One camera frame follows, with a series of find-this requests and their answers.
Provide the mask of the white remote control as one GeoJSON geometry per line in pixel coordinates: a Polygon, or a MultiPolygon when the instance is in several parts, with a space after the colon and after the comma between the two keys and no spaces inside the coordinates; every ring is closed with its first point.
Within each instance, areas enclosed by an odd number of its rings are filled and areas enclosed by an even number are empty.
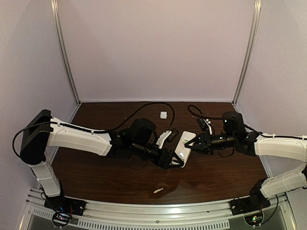
{"type": "Polygon", "coordinates": [[[175,153],[179,158],[184,162],[182,168],[185,167],[185,164],[188,161],[189,155],[191,153],[191,149],[186,148],[185,144],[189,141],[191,141],[193,138],[196,137],[195,133],[184,131],[180,137],[180,140],[177,144],[177,147],[175,149],[175,153]]]}

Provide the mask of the white battery cover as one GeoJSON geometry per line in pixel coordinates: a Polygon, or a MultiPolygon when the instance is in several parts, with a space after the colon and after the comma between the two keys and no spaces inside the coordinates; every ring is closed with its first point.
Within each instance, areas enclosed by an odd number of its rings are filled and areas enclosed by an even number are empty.
{"type": "Polygon", "coordinates": [[[160,118],[161,119],[167,119],[168,113],[167,111],[161,111],[160,112],[160,118]]]}

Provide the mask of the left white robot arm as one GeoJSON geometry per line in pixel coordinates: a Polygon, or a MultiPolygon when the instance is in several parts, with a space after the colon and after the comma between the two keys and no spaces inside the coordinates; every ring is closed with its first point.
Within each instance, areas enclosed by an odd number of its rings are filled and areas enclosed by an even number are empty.
{"type": "Polygon", "coordinates": [[[117,151],[128,150],[163,169],[184,167],[184,154],[163,147],[173,131],[165,131],[151,144],[155,130],[156,125],[146,118],[134,120],[121,131],[90,129],[66,123],[44,109],[18,132],[22,141],[20,151],[15,154],[29,165],[47,198],[62,199],[63,189],[45,155],[46,147],[81,150],[103,157],[114,157],[117,151]]]}

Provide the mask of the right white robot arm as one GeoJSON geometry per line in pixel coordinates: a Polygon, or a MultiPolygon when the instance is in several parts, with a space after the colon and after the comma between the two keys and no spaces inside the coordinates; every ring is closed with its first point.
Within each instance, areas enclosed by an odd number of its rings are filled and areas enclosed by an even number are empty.
{"type": "Polygon", "coordinates": [[[275,177],[258,181],[249,196],[267,199],[279,193],[307,187],[307,138],[305,136],[280,136],[264,134],[244,124],[242,114],[228,111],[219,118],[223,132],[210,133],[210,118],[199,116],[197,122],[202,133],[185,143],[185,147],[201,154],[232,148],[244,155],[275,156],[301,161],[298,167],[275,177]]]}

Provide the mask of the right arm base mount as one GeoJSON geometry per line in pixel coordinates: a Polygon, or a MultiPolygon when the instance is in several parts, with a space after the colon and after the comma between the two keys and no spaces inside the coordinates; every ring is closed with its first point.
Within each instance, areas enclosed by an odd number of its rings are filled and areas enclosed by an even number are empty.
{"type": "Polygon", "coordinates": [[[259,180],[250,190],[249,196],[235,197],[228,202],[233,216],[257,212],[244,217],[245,222],[252,227],[260,227],[265,223],[263,209],[271,205],[269,199],[265,198],[260,191],[264,181],[265,179],[259,180]]]}

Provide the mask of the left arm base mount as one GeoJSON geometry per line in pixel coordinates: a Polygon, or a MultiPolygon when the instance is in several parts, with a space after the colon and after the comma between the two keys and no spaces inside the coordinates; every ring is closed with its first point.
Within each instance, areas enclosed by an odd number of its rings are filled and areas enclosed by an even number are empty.
{"type": "Polygon", "coordinates": [[[45,200],[44,207],[54,211],[51,218],[55,227],[62,229],[66,227],[72,220],[73,215],[82,216],[85,210],[86,202],[75,198],[67,198],[64,195],[62,183],[60,185],[59,196],[49,197],[45,191],[41,193],[41,197],[45,200]]]}

